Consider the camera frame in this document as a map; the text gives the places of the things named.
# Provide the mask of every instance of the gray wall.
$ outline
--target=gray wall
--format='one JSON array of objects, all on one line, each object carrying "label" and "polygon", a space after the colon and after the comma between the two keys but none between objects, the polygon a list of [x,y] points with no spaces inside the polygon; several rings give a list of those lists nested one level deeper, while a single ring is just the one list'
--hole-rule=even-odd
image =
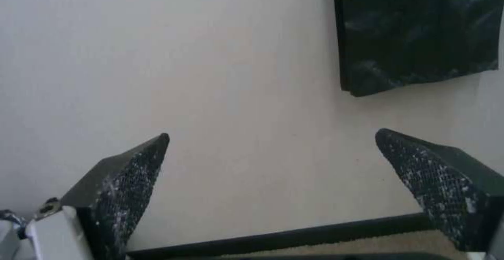
[{"label": "gray wall", "polygon": [[0,0],[0,207],[30,212],[166,131],[133,249],[414,213],[375,131],[502,173],[502,82],[351,97],[333,0]]}]

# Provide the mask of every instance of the beige carpet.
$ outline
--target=beige carpet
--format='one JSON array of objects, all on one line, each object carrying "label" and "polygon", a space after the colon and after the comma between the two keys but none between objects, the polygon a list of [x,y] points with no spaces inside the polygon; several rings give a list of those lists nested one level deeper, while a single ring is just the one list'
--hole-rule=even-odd
[{"label": "beige carpet", "polygon": [[467,260],[466,253],[455,249],[440,231],[420,231],[390,236],[364,238],[349,242],[299,246],[274,251],[232,256],[278,256],[308,254],[357,254],[357,253],[402,253],[423,252],[445,256],[452,260]]}]

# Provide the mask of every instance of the black cloth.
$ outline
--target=black cloth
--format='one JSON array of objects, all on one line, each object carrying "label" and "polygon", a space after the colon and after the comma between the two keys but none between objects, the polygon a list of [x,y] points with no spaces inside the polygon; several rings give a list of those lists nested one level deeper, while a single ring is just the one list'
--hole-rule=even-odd
[{"label": "black cloth", "polygon": [[335,0],[341,87],[356,97],[497,68],[504,0]]}]

